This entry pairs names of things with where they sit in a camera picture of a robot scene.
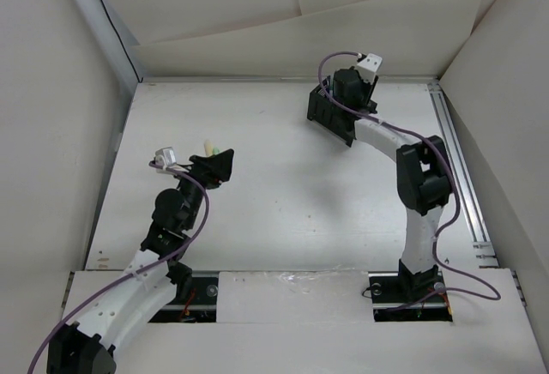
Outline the black two-compartment pen holder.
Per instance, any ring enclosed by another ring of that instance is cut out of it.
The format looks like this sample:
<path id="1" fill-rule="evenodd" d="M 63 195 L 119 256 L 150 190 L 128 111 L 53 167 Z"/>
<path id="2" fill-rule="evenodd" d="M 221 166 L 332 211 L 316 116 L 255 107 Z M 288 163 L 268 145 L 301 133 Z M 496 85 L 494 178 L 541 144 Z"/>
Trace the black two-compartment pen holder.
<path id="1" fill-rule="evenodd" d="M 352 146 L 355 140 L 354 123 L 357 118 L 334 105 L 320 86 L 316 86 L 309 94 L 306 117 L 342 139 L 348 147 Z"/>

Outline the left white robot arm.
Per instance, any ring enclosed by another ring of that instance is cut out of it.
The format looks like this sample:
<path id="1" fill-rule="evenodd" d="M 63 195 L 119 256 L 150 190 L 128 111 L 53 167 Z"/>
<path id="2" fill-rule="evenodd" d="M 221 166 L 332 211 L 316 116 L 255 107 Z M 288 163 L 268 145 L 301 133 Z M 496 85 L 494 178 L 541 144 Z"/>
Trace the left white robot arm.
<path id="1" fill-rule="evenodd" d="M 177 180 L 155 198 L 152 222 L 121 276 L 78 305 L 49 335 L 49 373 L 113 373 L 118 358 L 150 319 L 192 290 L 192 270 L 181 262 L 209 216 L 209 190 L 232 176 L 233 149 L 192 155 L 179 164 L 172 148 L 149 165 Z"/>

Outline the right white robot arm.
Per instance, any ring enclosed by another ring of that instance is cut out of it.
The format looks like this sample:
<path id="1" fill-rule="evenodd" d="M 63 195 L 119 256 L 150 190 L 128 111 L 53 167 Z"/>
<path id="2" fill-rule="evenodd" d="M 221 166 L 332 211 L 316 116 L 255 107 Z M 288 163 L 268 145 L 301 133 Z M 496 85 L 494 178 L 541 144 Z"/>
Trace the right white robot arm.
<path id="1" fill-rule="evenodd" d="M 455 188 L 443 139 L 416 136 L 376 118 L 377 104 L 371 100 L 375 76 L 366 79 L 351 67 L 337 70 L 326 82 L 340 119 L 336 125 L 395 162 L 397 194 L 407 215 L 405 243 L 396 276 L 381 277 L 389 286 L 380 289 L 389 295 L 389 304 L 422 299 L 442 283 L 435 260 L 436 232 Z"/>

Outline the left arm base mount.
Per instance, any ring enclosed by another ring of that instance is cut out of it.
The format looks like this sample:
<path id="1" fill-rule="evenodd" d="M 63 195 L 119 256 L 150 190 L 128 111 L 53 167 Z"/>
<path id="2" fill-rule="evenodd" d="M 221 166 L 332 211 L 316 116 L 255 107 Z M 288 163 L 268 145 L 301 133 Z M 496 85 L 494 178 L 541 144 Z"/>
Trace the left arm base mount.
<path id="1" fill-rule="evenodd" d="M 219 273 L 193 271 L 173 263 L 167 274 L 177 284 L 175 298 L 164 305 L 151 323 L 215 323 L 219 293 Z"/>

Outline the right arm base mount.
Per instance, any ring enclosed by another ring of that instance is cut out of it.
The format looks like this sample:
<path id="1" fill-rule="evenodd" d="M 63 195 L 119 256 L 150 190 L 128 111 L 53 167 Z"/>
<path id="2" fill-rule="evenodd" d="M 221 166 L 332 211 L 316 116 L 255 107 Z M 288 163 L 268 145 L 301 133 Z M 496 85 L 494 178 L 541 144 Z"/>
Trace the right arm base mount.
<path id="1" fill-rule="evenodd" d="M 369 272 L 368 287 L 362 295 L 371 300 L 376 323 L 452 322 L 442 273 L 430 270 L 411 274 L 399 262 L 395 272 Z"/>

